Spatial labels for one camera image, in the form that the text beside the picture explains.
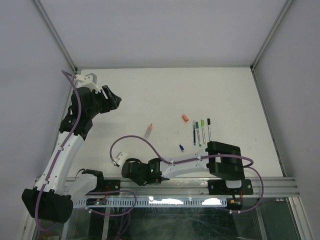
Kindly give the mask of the orange tip marker pen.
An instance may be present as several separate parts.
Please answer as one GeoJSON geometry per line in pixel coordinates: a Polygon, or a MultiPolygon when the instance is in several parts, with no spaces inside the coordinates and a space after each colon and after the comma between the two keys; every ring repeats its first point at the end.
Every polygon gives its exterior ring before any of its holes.
{"type": "Polygon", "coordinates": [[[153,124],[151,123],[151,124],[147,127],[147,130],[146,130],[146,132],[145,132],[144,137],[145,137],[145,138],[148,138],[148,137],[150,136],[152,130],[153,130],[153,124]]]}

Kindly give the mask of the blue pen cap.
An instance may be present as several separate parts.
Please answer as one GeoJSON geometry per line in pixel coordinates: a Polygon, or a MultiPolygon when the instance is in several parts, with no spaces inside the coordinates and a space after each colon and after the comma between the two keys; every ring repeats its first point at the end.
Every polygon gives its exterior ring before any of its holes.
{"type": "Polygon", "coordinates": [[[181,150],[182,152],[185,151],[184,147],[183,147],[181,144],[179,145],[179,148],[180,148],[180,150],[181,150]]]}

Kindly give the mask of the blue gel pen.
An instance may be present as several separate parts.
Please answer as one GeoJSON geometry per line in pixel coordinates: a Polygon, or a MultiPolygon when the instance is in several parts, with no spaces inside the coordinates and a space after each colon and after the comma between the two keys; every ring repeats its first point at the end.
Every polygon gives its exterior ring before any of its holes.
{"type": "Polygon", "coordinates": [[[197,140],[196,140],[196,128],[193,128],[192,126],[192,131],[193,131],[193,145],[196,146],[197,140]]]}

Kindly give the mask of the white pen dark green end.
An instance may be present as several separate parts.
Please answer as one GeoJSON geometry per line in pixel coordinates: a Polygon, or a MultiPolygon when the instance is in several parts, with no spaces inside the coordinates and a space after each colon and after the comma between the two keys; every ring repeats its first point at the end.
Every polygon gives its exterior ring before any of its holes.
{"type": "Polygon", "coordinates": [[[197,135],[198,145],[201,147],[202,146],[202,141],[201,141],[200,128],[196,128],[196,135],[197,135]]]}

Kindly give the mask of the white pen light green end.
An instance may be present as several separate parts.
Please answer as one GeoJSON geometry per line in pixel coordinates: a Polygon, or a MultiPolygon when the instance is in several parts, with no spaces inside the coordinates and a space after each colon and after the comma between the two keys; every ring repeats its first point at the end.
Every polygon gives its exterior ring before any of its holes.
{"type": "Polygon", "coordinates": [[[202,132],[202,140],[203,140],[203,144],[206,144],[206,133],[205,133],[205,124],[204,127],[201,126],[201,132],[202,132]]]}

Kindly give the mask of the white pen black end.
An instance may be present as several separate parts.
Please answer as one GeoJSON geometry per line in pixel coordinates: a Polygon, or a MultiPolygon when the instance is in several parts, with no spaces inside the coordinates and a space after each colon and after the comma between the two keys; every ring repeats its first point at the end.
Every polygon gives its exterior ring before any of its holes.
{"type": "Polygon", "coordinates": [[[208,139],[209,139],[209,142],[212,142],[211,124],[208,125],[208,123],[207,123],[207,129],[208,129],[208,139]]]}

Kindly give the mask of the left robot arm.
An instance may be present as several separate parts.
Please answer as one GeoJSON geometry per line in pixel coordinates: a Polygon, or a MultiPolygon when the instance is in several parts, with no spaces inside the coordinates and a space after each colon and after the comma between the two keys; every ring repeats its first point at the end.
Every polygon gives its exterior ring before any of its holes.
{"type": "Polygon", "coordinates": [[[74,203],[89,192],[103,192],[105,180],[99,170],[86,169],[70,186],[65,184],[75,156],[93,126],[93,118],[116,110],[121,100],[107,85],[99,93],[84,86],[72,93],[49,163],[34,187],[26,188],[21,196],[32,218],[65,223],[74,203]]]}

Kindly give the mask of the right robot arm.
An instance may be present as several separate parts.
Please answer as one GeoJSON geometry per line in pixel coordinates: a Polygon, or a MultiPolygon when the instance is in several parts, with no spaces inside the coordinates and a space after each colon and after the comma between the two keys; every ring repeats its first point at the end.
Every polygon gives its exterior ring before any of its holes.
{"type": "Polygon", "coordinates": [[[145,186],[160,184],[185,174],[208,172],[224,181],[226,192],[234,194],[243,185],[244,169],[253,163],[252,159],[242,156],[238,146],[210,141],[206,149],[184,157],[158,156],[147,163],[129,158],[122,166],[121,175],[139,186],[145,186]]]}

